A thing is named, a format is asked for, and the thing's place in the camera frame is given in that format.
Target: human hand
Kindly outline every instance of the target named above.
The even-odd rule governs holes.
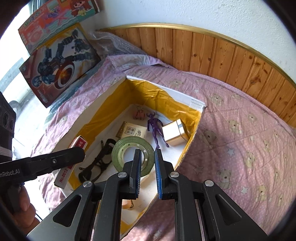
[[[7,212],[11,215],[15,224],[27,235],[39,224],[39,220],[35,218],[36,209],[30,203],[29,195],[24,186],[20,187],[19,199],[21,210],[14,214],[11,214],[8,210]]]

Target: gold trim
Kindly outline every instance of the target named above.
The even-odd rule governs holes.
[[[198,27],[193,27],[193,26],[188,26],[188,25],[182,25],[182,24],[174,24],[174,23],[135,23],[135,24],[127,24],[127,25],[121,25],[121,26],[116,26],[116,27],[111,27],[111,28],[103,28],[101,31],[114,31],[118,29],[123,29],[123,28],[174,28],[174,29],[179,29],[179,30],[186,30],[186,31],[191,31],[195,33],[200,33],[200,34],[206,34],[215,38],[223,39],[228,42],[231,42],[237,46],[240,46],[247,51],[255,54],[257,57],[261,58],[264,60],[266,63],[271,65],[275,70],[277,70],[286,80],[288,80],[294,88],[296,88],[296,83],[292,80],[292,78],[285,72],[283,71],[276,63],[274,63],[272,60],[267,58],[265,55],[261,54],[259,51],[253,49],[252,47],[236,40],[233,39],[229,36],[226,36],[224,34],[220,34],[211,30],[207,30],[204,28],[198,28]]]

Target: toy packaging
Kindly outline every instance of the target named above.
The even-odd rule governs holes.
[[[19,28],[29,54],[71,25],[96,14],[95,0],[49,0]]]
[[[37,49],[20,67],[29,86],[45,107],[99,61],[78,24]]]
[[[133,123],[123,122],[116,137],[122,139],[124,137],[136,136],[145,138],[147,127],[139,126]]]
[[[77,138],[74,139],[74,141],[72,142],[69,148],[76,147],[76,146],[79,146],[80,148],[85,150],[85,147],[87,146],[87,141],[82,136],[78,136]],[[55,177],[54,185],[64,189],[66,187],[66,184],[74,168],[75,168],[75,165],[61,168],[57,176]]]

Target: yellow box lining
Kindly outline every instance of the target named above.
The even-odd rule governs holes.
[[[148,81],[126,79],[107,97],[91,121],[85,124],[76,135],[83,136],[88,142],[85,151],[95,141],[96,136],[108,127],[131,104],[145,105],[162,113],[171,121],[181,119],[184,122],[190,138],[177,162],[176,167],[179,166],[189,145],[193,141],[194,135],[192,134],[197,130],[202,113],[175,101],[166,91]],[[81,185],[74,172],[69,178],[69,183],[73,189]],[[124,234],[131,226],[121,221],[120,232]]]

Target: cardboard box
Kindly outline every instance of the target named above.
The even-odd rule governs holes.
[[[70,148],[76,147],[76,146],[79,146],[82,149],[85,149],[85,147],[87,146],[87,141],[82,136],[79,136],[75,138],[75,140],[70,145]],[[64,189],[74,168],[75,168],[75,165],[61,168],[55,178],[54,185]]]
[[[94,0],[49,0],[19,28],[20,37],[32,54],[43,43],[98,12]]]
[[[165,141],[171,146],[189,141],[186,126],[181,119],[177,119],[163,126],[163,136]]]
[[[70,84],[98,62],[94,48],[77,25],[36,50],[22,64],[20,71],[47,108]]]
[[[203,102],[167,87],[131,76],[116,82],[107,90],[102,91],[104,93],[92,104],[88,105],[75,121],[71,131],[67,132],[56,145],[57,150],[68,147],[75,133],[81,133],[89,141],[88,145],[91,146],[87,149],[86,158],[83,164],[81,164],[81,166],[87,167],[100,152],[98,147],[101,145],[101,140],[106,141],[108,138],[114,138],[119,129],[124,129],[121,128],[123,121],[126,121],[126,123],[136,123],[143,127],[147,125],[147,118],[146,120],[133,119],[134,105],[140,105],[148,112],[156,112],[164,125],[177,119],[181,119],[184,122],[190,137],[187,143],[183,142],[177,146],[167,148],[161,136],[157,134],[163,159],[169,161],[174,169],[182,163],[196,135],[199,122],[206,107]],[[153,148],[156,146],[152,131],[146,132],[145,140]],[[127,149],[126,154],[128,154],[128,151],[130,151],[130,155],[126,155],[125,161],[132,160],[134,155],[132,148]],[[62,190],[65,196],[69,196],[73,190],[81,185],[78,178],[81,172],[79,167],[80,165],[76,165],[66,188]],[[117,170],[111,164],[96,182],[105,181],[115,173],[117,173]],[[149,209],[149,206],[157,198],[156,195],[157,185],[155,171],[153,170],[147,176],[141,178],[140,195],[137,200],[133,200],[134,207],[132,209],[122,209],[121,223],[123,225],[120,227],[120,238],[124,237]]]

